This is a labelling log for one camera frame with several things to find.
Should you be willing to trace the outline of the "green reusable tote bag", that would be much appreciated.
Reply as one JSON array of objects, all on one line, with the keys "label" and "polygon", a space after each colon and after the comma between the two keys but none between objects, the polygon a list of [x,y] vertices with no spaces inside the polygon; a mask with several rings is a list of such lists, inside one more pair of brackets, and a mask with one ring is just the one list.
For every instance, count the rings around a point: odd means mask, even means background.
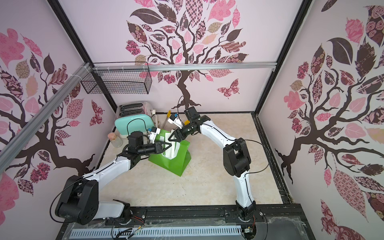
[{"label": "green reusable tote bag", "polygon": [[173,131],[168,132],[156,127],[151,128],[150,141],[152,143],[166,142],[170,143],[171,147],[162,154],[151,155],[149,161],[181,177],[192,159],[189,152],[190,143],[185,140],[180,143],[169,142],[168,137],[171,136],[171,133]]}]

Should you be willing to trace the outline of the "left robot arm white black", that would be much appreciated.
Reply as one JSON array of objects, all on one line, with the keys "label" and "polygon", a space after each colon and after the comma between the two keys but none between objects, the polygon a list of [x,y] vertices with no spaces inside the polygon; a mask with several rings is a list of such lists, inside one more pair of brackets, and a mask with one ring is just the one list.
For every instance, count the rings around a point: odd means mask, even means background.
[{"label": "left robot arm white black", "polygon": [[100,201],[100,191],[118,176],[132,170],[141,160],[162,154],[171,146],[167,142],[153,141],[143,132],[131,133],[128,144],[110,163],[81,177],[68,178],[63,191],[55,198],[57,206],[50,207],[50,215],[80,225],[99,219],[129,222],[133,215],[130,204],[118,200]]}]

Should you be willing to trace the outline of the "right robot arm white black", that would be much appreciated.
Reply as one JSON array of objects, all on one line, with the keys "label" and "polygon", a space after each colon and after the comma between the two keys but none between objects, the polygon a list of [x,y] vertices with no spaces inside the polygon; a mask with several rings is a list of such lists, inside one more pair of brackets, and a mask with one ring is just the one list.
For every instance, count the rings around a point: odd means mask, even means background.
[{"label": "right robot arm white black", "polygon": [[235,182],[239,218],[244,222],[250,221],[256,211],[256,202],[249,180],[251,157],[246,141],[231,137],[217,127],[208,116],[201,116],[195,107],[185,110],[185,114],[190,121],[188,124],[184,124],[178,114],[170,115],[168,122],[176,125],[178,129],[171,133],[168,140],[179,143],[187,136],[199,133],[222,148],[224,168]]}]

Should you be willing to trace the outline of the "white paper receipt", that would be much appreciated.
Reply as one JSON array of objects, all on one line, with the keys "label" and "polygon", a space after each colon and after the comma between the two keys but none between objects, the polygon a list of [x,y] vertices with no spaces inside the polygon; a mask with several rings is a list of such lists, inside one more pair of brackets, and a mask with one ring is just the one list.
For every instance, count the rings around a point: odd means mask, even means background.
[{"label": "white paper receipt", "polygon": [[165,142],[167,143],[171,143],[172,144],[172,147],[169,148],[168,150],[166,150],[164,153],[162,153],[162,155],[167,158],[167,159],[174,159],[177,154],[178,154],[178,151],[180,149],[180,146],[181,146],[181,143],[177,143],[177,142],[169,142],[168,140],[166,140]]}]

